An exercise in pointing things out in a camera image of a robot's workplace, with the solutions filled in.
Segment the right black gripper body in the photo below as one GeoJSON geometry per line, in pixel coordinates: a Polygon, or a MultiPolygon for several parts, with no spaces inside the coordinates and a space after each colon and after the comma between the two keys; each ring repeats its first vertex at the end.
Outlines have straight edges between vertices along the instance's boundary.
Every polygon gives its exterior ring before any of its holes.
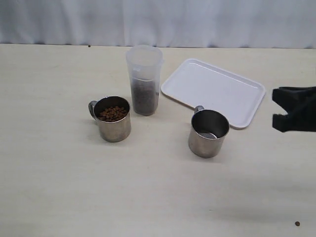
{"type": "Polygon", "coordinates": [[[316,96],[311,96],[301,111],[300,131],[316,131],[316,96]]]}

